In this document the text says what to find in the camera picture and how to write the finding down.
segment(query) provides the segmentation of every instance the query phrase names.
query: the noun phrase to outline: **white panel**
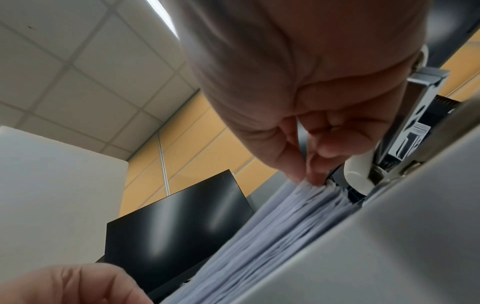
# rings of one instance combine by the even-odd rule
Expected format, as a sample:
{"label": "white panel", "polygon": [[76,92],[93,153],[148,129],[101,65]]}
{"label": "white panel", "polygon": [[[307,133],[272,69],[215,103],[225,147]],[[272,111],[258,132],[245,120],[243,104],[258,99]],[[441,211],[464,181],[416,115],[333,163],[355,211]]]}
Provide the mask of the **white panel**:
{"label": "white panel", "polygon": [[123,149],[135,151],[161,126],[162,122],[140,112],[112,143]]}
{"label": "white panel", "polygon": [[179,40],[146,0],[125,0],[118,12],[174,69],[185,62]]}
{"label": "white panel", "polygon": [[75,66],[139,107],[173,71],[117,17],[105,24]]}
{"label": "white panel", "polygon": [[28,109],[62,64],[3,27],[0,42],[0,100]]}
{"label": "white panel", "polygon": [[199,88],[199,84],[197,83],[197,80],[195,79],[195,76],[193,75],[192,71],[188,67],[188,65],[184,65],[181,70],[180,70],[180,75],[185,79],[188,84],[190,84],[194,89]]}
{"label": "white panel", "polygon": [[178,110],[194,91],[180,77],[173,77],[145,107],[145,111],[162,121]]}
{"label": "white panel", "polygon": [[105,155],[122,159],[122,160],[127,160],[132,155],[132,152],[129,152],[114,146],[108,146],[103,153]]}
{"label": "white panel", "polygon": [[0,283],[99,259],[127,163],[7,127],[0,128],[0,155]]}
{"label": "white panel", "polygon": [[20,110],[0,105],[0,126],[13,127],[23,115],[24,113]]}
{"label": "white panel", "polygon": [[104,143],[98,140],[78,134],[35,116],[28,118],[20,129],[95,152],[100,151],[105,146]]}
{"label": "white panel", "polygon": [[67,59],[100,21],[99,0],[1,0],[0,20]]}
{"label": "white panel", "polygon": [[137,108],[69,70],[35,111],[66,127],[109,141]]}

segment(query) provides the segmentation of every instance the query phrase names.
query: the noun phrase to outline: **black monitor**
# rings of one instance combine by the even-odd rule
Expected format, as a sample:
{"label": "black monitor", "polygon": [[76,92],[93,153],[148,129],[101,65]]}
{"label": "black monitor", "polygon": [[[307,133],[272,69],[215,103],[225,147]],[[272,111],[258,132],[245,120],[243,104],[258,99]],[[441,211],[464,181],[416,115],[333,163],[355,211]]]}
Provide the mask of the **black monitor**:
{"label": "black monitor", "polygon": [[190,278],[253,213],[228,170],[108,223],[104,262],[125,269],[146,293],[170,284],[162,295]]}

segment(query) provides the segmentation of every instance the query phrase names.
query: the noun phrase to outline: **ceiling tile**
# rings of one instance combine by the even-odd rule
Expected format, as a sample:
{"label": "ceiling tile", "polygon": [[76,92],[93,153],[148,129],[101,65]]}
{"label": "ceiling tile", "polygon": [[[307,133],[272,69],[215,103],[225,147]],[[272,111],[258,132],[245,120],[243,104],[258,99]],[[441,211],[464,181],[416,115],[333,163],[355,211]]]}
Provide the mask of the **ceiling tile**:
{"label": "ceiling tile", "polygon": [[105,146],[104,143],[98,140],[76,133],[35,116],[30,116],[20,129],[95,152],[100,151]]}
{"label": "ceiling tile", "polygon": [[180,75],[185,79],[188,84],[190,84],[195,90],[199,88],[199,84],[197,83],[195,76],[193,75],[192,71],[188,67],[188,65],[184,65],[180,70]]}
{"label": "ceiling tile", "polygon": [[173,74],[117,17],[104,25],[75,66],[139,107]]}
{"label": "ceiling tile", "polygon": [[117,10],[174,69],[185,62],[179,40],[147,1],[125,0]]}
{"label": "ceiling tile", "polygon": [[20,110],[0,105],[0,126],[14,127],[20,118],[22,118],[23,114]]}
{"label": "ceiling tile", "polygon": [[35,112],[71,129],[109,141],[137,110],[88,77],[69,70]]}
{"label": "ceiling tile", "polygon": [[107,8],[99,0],[1,0],[0,20],[67,59]]}
{"label": "ceiling tile", "polygon": [[0,100],[28,109],[62,64],[3,27],[0,41]]}
{"label": "ceiling tile", "polygon": [[111,156],[111,157],[114,157],[114,158],[119,158],[121,160],[127,160],[132,155],[131,152],[126,151],[124,149],[114,147],[114,146],[108,146],[103,151],[103,153],[105,155],[108,155],[108,156]]}
{"label": "ceiling tile", "polygon": [[160,121],[140,112],[112,143],[120,148],[135,151],[161,126]]}
{"label": "ceiling tile", "polygon": [[193,92],[185,81],[179,76],[175,76],[145,106],[145,111],[162,121],[167,121],[188,100]]}

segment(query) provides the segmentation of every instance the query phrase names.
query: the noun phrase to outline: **black screen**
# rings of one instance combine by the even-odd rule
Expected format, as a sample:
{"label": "black screen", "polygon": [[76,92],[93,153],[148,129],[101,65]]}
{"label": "black screen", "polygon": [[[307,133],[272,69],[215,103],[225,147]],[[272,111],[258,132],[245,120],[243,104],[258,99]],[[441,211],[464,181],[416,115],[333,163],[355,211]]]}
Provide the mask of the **black screen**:
{"label": "black screen", "polygon": [[225,171],[108,223],[104,261],[150,292],[213,255],[252,215]]}

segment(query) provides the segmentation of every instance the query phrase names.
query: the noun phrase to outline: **metal strip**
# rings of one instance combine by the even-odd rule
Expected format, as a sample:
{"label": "metal strip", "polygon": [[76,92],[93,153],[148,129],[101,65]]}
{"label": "metal strip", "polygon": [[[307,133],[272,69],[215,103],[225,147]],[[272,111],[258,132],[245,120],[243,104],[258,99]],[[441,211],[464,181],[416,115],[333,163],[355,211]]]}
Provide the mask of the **metal strip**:
{"label": "metal strip", "polygon": [[160,148],[161,168],[163,171],[163,180],[165,181],[166,195],[170,196],[169,178],[167,177],[167,169],[165,168],[164,151],[162,150],[162,143],[160,142],[160,136],[158,133],[156,138],[158,140],[158,147]]}

